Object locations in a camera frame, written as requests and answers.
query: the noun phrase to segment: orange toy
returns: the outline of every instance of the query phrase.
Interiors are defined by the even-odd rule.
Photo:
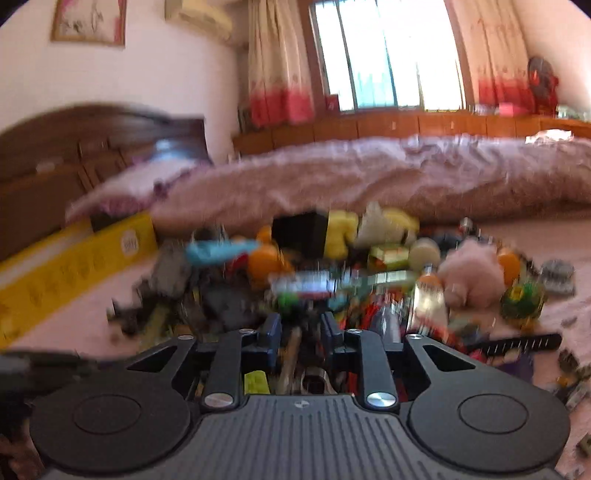
[[[273,243],[273,239],[271,238],[271,225],[265,225],[258,231],[256,241],[262,244]]]
[[[505,279],[505,286],[510,287],[513,282],[521,275],[521,260],[513,250],[502,248],[497,255],[499,263],[503,268],[503,276]]]
[[[277,247],[261,245],[248,256],[248,275],[255,288],[268,285],[272,273],[293,273],[294,267],[287,261]]]

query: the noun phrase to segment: metal screw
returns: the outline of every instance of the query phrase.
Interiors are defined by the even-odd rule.
[[[370,393],[366,400],[375,408],[390,408],[396,405],[396,397],[386,392]]]
[[[205,397],[203,403],[209,408],[227,408],[234,403],[234,397],[227,393],[210,393]]]

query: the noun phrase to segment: picture frame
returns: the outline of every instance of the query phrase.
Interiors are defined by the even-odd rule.
[[[127,0],[57,0],[51,41],[125,47]]]

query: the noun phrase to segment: yellow toy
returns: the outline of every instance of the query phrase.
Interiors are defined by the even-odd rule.
[[[357,238],[359,217],[355,213],[343,210],[329,212],[329,225],[326,229],[326,242],[324,243],[324,257],[331,260],[343,260],[347,258],[349,248]]]
[[[402,228],[409,230],[411,232],[418,233],[418,230],[420,229],[418,219],[410,216],[409,214],[403,212],[400,209],[385,208],[382,210],[382,215],[384,215],[392,223],[401,226]]]

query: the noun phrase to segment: green toy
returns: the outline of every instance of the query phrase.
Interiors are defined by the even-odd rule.
[[[516,283],[501,298],[501,315],[521,330],[531,330],[546,301],[544,287],[536,281]]]

